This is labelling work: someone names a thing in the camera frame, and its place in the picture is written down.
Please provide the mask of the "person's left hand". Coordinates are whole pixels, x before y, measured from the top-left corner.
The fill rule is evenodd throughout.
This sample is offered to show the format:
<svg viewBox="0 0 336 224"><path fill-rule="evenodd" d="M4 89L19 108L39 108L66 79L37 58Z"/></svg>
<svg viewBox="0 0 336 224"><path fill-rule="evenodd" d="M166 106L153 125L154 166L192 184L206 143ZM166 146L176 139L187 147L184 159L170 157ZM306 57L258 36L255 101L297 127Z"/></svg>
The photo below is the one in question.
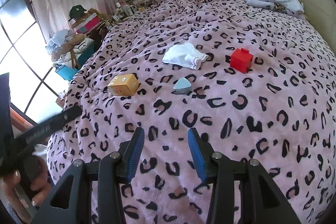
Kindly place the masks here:
<svg viewBox="0 0 336 224"><path fill-rule="evenodd" d="M46 162L41 157L35 156L35 158L38 159L40 174L35 178L30 186L33 192L37 192L31 200L31 204L34 207L40 206L52 189L52 186L49 183L49 171ZM14 170L12 173L7 174L2 178L1 187L10 206L13 208L20 220L23 223L30 223L32 217L26 210L27 204L25 200L20 200L15 192L15 187L20 183L20 181L21 174L18 170Z"/></svg>

